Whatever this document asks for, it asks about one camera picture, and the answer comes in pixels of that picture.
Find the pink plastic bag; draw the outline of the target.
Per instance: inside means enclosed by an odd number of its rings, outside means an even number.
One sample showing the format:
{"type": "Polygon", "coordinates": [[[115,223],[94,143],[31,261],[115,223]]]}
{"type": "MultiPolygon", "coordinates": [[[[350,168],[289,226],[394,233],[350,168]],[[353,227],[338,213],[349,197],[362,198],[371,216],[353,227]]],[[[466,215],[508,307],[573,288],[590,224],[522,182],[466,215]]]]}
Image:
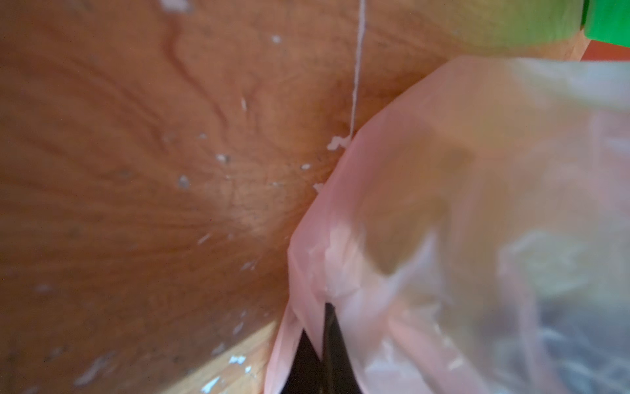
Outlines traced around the pink plastic bag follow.
{"type": "Polygon", "coordinates": [[[629,390],[629,65],[458,57],[366,123],[290,239],[264,390],[629,390]]]}

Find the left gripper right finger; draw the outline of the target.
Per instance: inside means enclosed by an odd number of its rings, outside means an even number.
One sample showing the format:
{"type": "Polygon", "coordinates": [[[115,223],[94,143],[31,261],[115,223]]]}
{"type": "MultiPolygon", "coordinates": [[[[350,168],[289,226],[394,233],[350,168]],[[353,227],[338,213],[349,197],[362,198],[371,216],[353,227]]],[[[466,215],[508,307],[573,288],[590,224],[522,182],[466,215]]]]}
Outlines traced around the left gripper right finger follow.
{"type": "Polygon", "coordinates": [[[323,393],[361,394],[356,381],[335,307],[326,303],[323,327],[323,393]]]}

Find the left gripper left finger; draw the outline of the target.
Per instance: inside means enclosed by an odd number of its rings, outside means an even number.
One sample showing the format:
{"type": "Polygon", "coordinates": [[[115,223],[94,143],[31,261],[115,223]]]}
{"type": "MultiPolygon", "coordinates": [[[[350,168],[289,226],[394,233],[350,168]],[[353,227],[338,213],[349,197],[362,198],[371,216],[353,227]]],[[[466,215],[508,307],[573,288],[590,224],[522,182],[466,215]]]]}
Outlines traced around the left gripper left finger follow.
{"type": "Polygon", "coordinates": [[[321,361],[308,335],[303,331],[281,394],[320,394],[322,377],[321,361]]]}

